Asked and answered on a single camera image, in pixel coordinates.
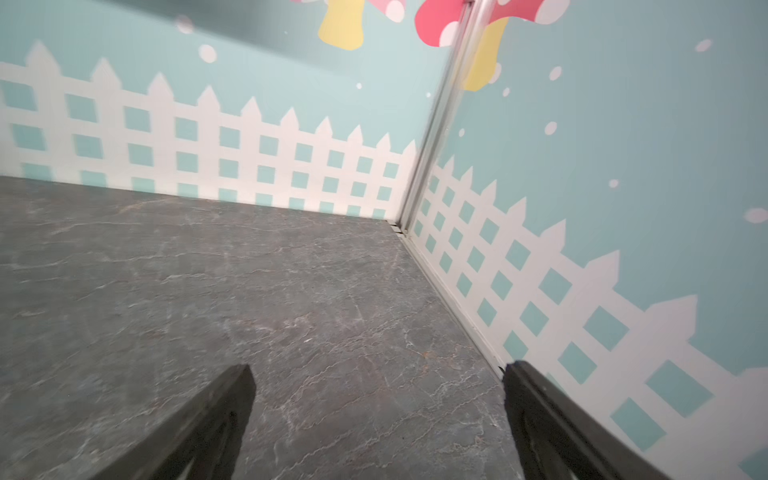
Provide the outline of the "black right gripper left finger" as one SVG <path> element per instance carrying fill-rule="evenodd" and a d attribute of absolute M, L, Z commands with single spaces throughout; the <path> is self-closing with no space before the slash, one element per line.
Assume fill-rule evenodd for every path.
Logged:
<path fill-rule="evenodd" d="M 233 365 L 95 479 L 230 479 L 257 386 L 247 364 Z"/>

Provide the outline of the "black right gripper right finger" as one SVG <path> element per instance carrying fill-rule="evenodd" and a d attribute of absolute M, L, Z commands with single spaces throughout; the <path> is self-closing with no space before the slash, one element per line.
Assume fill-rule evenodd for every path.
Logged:
<path fill-rule="evenodd" d="M 526 361 L 504 369 L 504 407 L 526 479 L 665 479 Z"/>

